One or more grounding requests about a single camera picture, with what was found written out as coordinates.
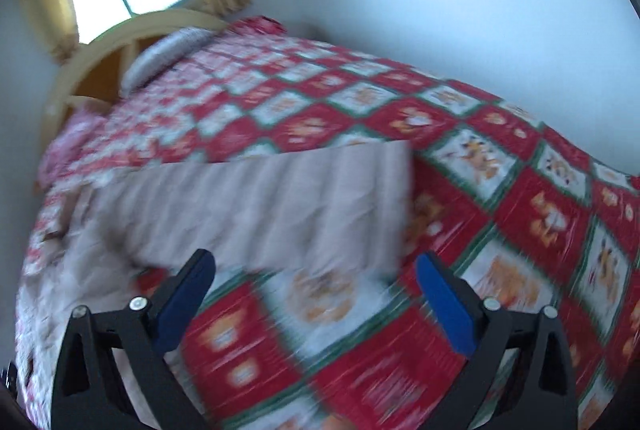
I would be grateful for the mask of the beige quilted puffer jacket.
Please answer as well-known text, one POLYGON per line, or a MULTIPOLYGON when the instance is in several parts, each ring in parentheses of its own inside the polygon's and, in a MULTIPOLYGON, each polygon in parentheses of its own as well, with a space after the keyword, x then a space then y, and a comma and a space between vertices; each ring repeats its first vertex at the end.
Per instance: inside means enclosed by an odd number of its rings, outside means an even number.
POLYGON ((198 249, 221 269, 397 273, 411 187, 410 145, 395 141, 118 169, 57 191, 16 298, 21 383, 49 401, 72 309, 122 306, 138 269, 198 249))

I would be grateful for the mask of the red patchwork bear bedspread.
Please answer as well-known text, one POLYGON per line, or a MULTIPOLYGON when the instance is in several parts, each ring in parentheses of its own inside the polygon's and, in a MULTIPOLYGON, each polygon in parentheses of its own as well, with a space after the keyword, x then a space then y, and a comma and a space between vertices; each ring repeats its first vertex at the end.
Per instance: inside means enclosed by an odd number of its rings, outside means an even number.
POLYGON ((639 181, 515 104, 153 12, 43 121, 29 427, 638 427, 639 181))

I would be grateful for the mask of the pink folded blanket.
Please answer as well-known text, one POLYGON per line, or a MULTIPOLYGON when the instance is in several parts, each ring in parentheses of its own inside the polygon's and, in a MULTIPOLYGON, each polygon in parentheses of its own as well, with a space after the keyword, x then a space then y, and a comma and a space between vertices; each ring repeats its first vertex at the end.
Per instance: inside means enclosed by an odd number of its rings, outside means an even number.
POLYGON ((61 133, 50 142, 40 159, 37 184, 41 190, 54 184, 105 122, 106 116, 86 107, 76 110, 70 116, 61 133))

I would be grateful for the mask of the cream and brown headboard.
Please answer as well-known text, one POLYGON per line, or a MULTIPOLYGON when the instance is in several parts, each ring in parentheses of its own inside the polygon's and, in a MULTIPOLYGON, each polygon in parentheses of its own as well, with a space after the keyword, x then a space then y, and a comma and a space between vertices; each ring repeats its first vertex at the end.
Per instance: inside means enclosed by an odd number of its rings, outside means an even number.
POLYGON ((134 60, 161 38, 189 26, 218 32, 227 23, 191 9, 149 12, 113 26, 82 46, 58 70, 50 88, 42 110, 39 148, 47 149, 70 116, 68 98, 86 96, 114 104, 120 80, 134 60))

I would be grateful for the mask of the striped pillow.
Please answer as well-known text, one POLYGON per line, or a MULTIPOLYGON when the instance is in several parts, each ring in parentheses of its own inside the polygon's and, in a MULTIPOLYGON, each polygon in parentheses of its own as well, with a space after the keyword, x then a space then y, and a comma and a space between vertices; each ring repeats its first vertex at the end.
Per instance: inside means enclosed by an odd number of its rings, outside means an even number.
POLYGON ((196 52, 215 38, 212 30, 183 28, 172 32, 145 49, 126 70, 119 85, 119 94, 128 97, 177 61, 196 52))

